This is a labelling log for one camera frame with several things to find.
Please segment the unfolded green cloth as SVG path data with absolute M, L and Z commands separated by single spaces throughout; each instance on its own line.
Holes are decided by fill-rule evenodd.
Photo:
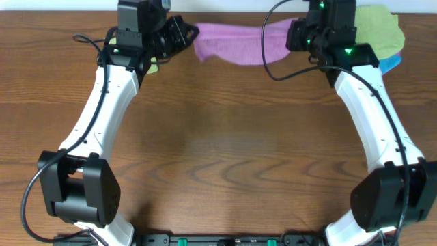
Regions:
M 356 43 L 368 43 L 378 59 L 390 58 L 404 47 L 405 36 L 398 15 L 385 5 L 358 6 L 355 14 Z

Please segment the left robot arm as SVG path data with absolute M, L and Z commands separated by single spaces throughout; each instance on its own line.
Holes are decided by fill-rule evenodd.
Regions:
M 98 245 L 131 245 L 134 226 L 119 213 L 120 185 L 110 168 L 124 114 L 153 62 L 168 62 L 199 35 L 181 16 L 145 27 L 112 27 L 97 49 L 96 80 L 71 133 L 58 151 L 43 151 L 36 178 L 47 213 L 71 223 Z

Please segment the blue cloth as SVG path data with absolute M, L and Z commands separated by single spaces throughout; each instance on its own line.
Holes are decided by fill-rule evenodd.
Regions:
M 379 69 L 381 70 L 382 75 L 384 75 L 394 69 L 396 66 L 400 65 L 402 62 L 402 57 L 393 55 L 389 58 L 381 59 L 379 62 Z

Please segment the purple microfibre cloth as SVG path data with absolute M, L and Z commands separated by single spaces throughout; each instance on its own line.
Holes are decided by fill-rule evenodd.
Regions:
M 287 33 L 293 19 L 261 27 L 219 23 L 197 23 L 199 35 L 194 41 L 195 54 L 201 62 L 218 57 L 240 66 L 260 66 L 285 58 Z

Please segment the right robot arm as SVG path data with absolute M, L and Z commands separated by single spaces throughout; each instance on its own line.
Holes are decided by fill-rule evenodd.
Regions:
M 307 51 L 345 103 L 365 150 L 367 177 L 350 210 L 325 229 L 327 245 L 364 245 L 427 218 L 436 199 L 436 163 L 413 144 L 386 92 L 372 47 L 356 41 L 355 9 L 329 3 L 292 22 L 286 46 Z

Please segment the folded light green cloth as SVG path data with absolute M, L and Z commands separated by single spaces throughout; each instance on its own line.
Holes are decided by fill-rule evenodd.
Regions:
M 116 38 L 111 38 L 109 41 L 110 44 L 116 44 Z M 158 72 L 158 65 L 152 64 L 147 72 L 147 74 L 153 74 Z

